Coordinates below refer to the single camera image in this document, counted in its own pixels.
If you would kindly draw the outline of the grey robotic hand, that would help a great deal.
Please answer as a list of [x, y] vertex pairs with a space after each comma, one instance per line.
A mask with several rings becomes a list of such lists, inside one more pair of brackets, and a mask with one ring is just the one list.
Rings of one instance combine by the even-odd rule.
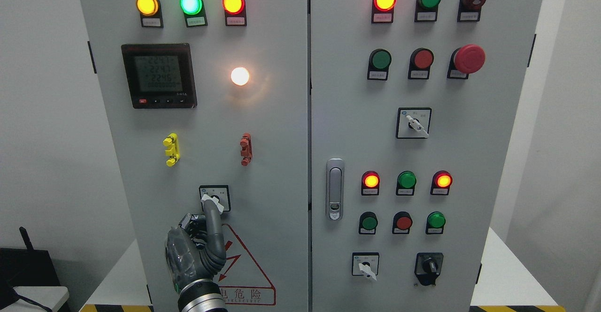
[[213, 203], [202, 203], [203, 214], [186, 214], [167, 233], [165, 257], [175, 291], [191, 282], [212, 279], [226, 263], [221, 212]]

